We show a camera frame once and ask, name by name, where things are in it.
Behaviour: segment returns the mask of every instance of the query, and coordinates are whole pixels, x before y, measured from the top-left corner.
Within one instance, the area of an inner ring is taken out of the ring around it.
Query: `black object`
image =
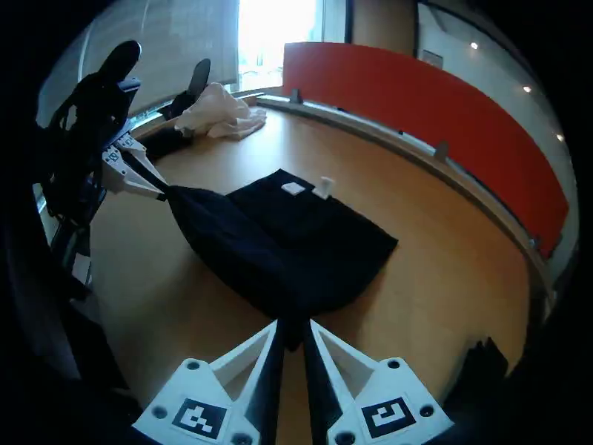
[[[305,190],[281,189],[296,182]],[[165,195],[193,250],[227,285],[287,326],[287,346],[300,323],[342,308],[377,275],[397,240],[371,221],[283,170],[226,197],[168,187]]]
[[[480,407],[490,403],[503,384],[508,361],[489,337],[469,349],[443,410],[453,422],[463,421]]]
[[[341,432],[334,438],[336,445],[353,445],[357,438],[351,432]]]
[[[210,59],[203,59],[197,63],[193,69],[193,75],[188,89],[175,96],[173,103],[168,108],[161,110],[167,120],[181,116],[181,113],[196,102],[199,95],[202,94],[202,91],[208,85],[210,65]]]
[[[183,137],[182,132],[175,128],[163,128],[138,138],[138,142],[146,147],[148,160],[155,163],[168,154],[188,147],[192,142],[192,138]]]
[[[118,45],[96,73],[77,84],[44,131],[33,180],[43,187],[50,215],[61,221],[88,226],[105,196],[102,152],[127,130],[127,113],[140,81],[125,77],[141,52],[135,41]],[[72,107],[76,121],[67,129]]]

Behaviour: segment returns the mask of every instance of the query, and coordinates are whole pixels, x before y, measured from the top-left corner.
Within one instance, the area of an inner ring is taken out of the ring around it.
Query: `red panel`
[[[531,137],[478,89],[412,57],[340,43],[287,44],[284,94],[335,105],[403,130],[449,156],[482,181],[527,228],[554,247],[568,203]]]

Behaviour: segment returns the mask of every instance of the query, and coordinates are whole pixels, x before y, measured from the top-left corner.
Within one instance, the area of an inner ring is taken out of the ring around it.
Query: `wooden desk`
[[[513,366],[529,305],[522,254],[480,209],[420,167],[373,143],[302,117],[268,111],[240,142],[198,139],[162,159],[169,183],[226,194],[283,168],[400,240],[368,290],[319,317],[376,359],[403,357],[439,401],[469,346],[491,336]],[[102,322],[134,395],[148,404],[186,357],[213,360],[268,320],[190,249],[166,202],[109,196],[91,231]],[[302,352],[285,356],[279,444],[310,443]]]

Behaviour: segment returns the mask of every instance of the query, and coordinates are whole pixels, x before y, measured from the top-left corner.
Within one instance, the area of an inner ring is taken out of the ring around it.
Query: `white towel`
[[[175,129],[183,134],[207,134],[243,139],[265,124],[264,110],[251,110],[241,99],[235,99],[222,85],[209,84],[196,103],[177,118]]]

